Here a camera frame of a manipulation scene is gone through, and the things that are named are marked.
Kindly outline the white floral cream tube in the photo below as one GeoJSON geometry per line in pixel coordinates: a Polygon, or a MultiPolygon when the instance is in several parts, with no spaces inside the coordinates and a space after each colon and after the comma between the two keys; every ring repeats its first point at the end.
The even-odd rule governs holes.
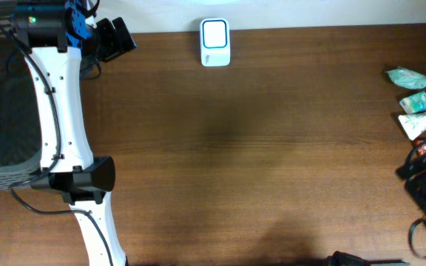
{"type": "Polygon", "coordinates": [[[400,115],[398,120],[409,140],[415,140],[421,133],[426,131],[426,112],[400,115]]]}

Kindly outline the small teal tissue pack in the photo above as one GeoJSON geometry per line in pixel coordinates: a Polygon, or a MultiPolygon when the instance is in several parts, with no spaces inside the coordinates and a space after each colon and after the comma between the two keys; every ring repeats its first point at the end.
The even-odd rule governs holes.
{"type": "Polygon", "coordinates": [[[426,92],[418,92],[400,100],[399,105],[406,114],[426,111],[426,92]]]}

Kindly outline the teal wet wipes packet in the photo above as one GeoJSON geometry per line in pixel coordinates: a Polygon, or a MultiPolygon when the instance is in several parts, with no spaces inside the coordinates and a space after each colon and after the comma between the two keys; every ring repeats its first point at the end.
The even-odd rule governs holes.
{"type": "Polygon", "coordinates": [[[397,86],[412,89],[420,90],[426,88],[426,76],[409,70],[406,68],[398,67],[386,72],[391,82],[397,86]]]}

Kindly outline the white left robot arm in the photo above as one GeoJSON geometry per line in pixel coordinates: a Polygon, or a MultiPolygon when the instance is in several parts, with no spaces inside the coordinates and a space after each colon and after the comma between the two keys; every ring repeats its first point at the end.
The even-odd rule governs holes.
{"type": "Polygon", "coordinates": [[[91,265],[127,266],[115,228],[115,162],[95,157],[84,126],[80,81],[136,45],[123,19],[97,20],[88,1],[18,1],[11,36],[30,71],[41,128],[40,169],[24,185],[60,194],[81,229],[91,265]]]}

